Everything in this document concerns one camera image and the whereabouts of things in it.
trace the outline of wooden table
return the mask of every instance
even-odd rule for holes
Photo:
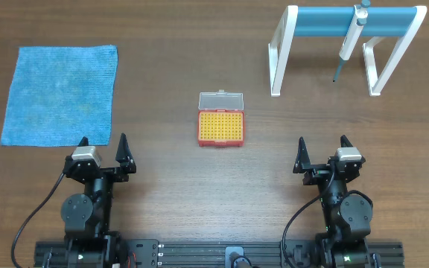
[[[18,47],[117,45],[112,138],[100,152],[105,166],[114,165],[125,132],[139,172],[115,187],[112,229],[128,238],[279,241],[292,214],[317,194],[292,174],[298,138],[305,137],[312,162],[323,163],[346,134],[367,160],[349,188],[375,202],[369,237],[399,239],[407,267],[429,267],[429,1],[425,22],[382,96],[368,94],[359,45],[332,83],[342,39],[297,38],[282,96],[272,98],[267,43],[291,3],[0,1],[0,137]],[[394,42],[375,47],[379,66]],[[242,148],[197,145],[199,93],[218,89],[244,93]],[[12,265],[17,229],[73,149],[0,146],[0,266]],[[63,238],[60,206],[82,191],[63,180],[23,232],[19,263],[32,265],[36,241]],[[312,238],[323,224],[316,203],[288,238]]]

